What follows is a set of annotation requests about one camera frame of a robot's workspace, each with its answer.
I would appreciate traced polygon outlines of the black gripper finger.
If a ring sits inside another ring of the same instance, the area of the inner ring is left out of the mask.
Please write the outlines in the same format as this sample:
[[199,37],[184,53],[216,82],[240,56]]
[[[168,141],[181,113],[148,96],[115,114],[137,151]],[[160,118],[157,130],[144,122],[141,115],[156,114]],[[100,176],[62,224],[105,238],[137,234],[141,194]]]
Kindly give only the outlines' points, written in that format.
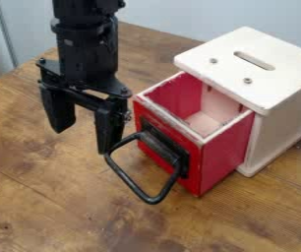
[[101,155],[121,140],[127,117],[127,100],[107,98],[94,112],[97,147]]
[[74,103],[60,91],[40,86],[40,96],[49,125],[56,133],[61,133],[76,122]]

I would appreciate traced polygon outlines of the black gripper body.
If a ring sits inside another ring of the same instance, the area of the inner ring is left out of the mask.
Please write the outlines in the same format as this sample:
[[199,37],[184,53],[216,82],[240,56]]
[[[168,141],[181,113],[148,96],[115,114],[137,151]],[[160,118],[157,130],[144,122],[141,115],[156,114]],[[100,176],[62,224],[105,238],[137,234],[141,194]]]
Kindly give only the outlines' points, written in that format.
[[131,90],[116,78],[117,21],[73,24],[53,20],[50,29],[58,60],[38,60],[40,85],[93,110],[109,97],[128,100]]

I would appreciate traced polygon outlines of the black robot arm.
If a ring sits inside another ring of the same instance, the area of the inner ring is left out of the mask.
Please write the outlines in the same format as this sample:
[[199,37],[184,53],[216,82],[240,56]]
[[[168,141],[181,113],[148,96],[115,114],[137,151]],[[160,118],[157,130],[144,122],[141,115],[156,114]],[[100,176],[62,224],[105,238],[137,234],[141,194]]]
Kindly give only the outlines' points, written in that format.
[[54,132],[76,122],[74,107],[94,112],[97,149],[120,141],[128,117],[129,88],[119,81],[117,18],[124,0],[52,0],[58,59],[41,58],[38,88]]

